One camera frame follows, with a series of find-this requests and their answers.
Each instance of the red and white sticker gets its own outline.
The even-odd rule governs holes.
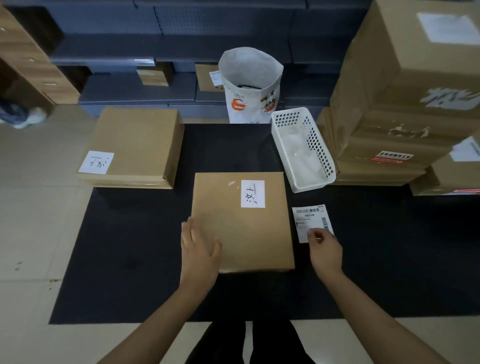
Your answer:
[[[480,194],[480,188],[464,188],[461,190],[454,190],[447,194]]]
[[[376,156],[374,156],[370,161],[378,162],[378,163],[403,163],[406,160],[409,160],[413,157],[413,154],[407,153],[397,153],[397,152],[389,152],[387,150],[382,150]]]

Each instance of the tile floor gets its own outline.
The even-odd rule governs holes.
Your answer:
[[[96,363],[137,326],[48,325],[92,190],[75,169],[95,122],[60,106],[26,130],[0,125],[0,363]],[[400,322],[451,362],[480,362],[480,316]],[[317,363],[371,363],[345,320],[294,325]],[[207,326],[187,323],[163,363],[183,363]],[[246,363],[251,352],[248,323]]]

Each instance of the canvas bag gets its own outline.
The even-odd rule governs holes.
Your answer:
[[[280,97],[283,65],[255,48],[223,53],[218,69],[222,77],[231,124],[268,124]]]

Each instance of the left hand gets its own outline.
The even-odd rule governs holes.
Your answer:
[[[212,255],[208,243],[192,217],[181,224],[180,288],[192,290],[202,299],[215,284],[222,257],[222,244],[218,239],[214,238]]]

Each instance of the leg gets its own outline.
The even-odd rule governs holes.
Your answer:
[[[212,322],[185,364],[243,364],[244,321]]]
[[[253,322],[253,352],[250,364],[314,364],[289,320]]]

